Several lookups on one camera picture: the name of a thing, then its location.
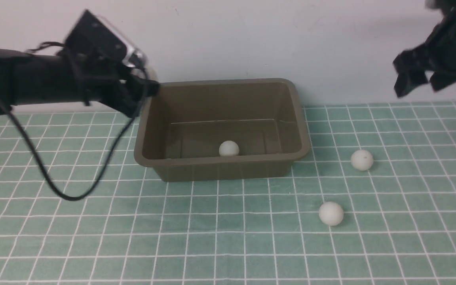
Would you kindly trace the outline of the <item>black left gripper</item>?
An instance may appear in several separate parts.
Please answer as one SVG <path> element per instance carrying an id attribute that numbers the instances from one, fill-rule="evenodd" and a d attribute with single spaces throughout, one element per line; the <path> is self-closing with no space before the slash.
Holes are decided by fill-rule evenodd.
<path id="1" fill-rule="evenodd" d="M 143 102 L 157 96 L 161 89 L 147 71 L 127 67 L 95 47 L 85 52 L 64 47 L 60 57 L 71 68 L 77 91 L 86 104 L 96 101 L 128 118 L 138 116 Z"/>

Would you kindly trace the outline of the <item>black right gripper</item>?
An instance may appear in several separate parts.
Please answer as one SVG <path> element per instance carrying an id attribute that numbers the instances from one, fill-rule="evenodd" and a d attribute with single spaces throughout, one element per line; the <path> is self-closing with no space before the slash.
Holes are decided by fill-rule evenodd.
<path id="1" fill-rule="evenodd" d="M 394 91 L 399 99 L 423 85 L 440 92 L 456 83 L 456 0 L 426 0 L 425 7 L 441 11 L 443 18 L 422 44 L 394 59 Z M 425 70 L 433 72 L 429 80 Z"/>

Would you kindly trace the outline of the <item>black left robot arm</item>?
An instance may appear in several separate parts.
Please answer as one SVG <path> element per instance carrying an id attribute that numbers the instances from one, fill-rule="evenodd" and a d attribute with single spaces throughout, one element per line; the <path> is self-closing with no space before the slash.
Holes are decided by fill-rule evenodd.
<path id="1" fill-rule="evenodd" d="M 63 47 L 56 55 L 0 49 L 0 102 L 16 105 L 98 102 L 130 117 L 143 97 L 161 85 L 93 48 L 81 54 Z"/>

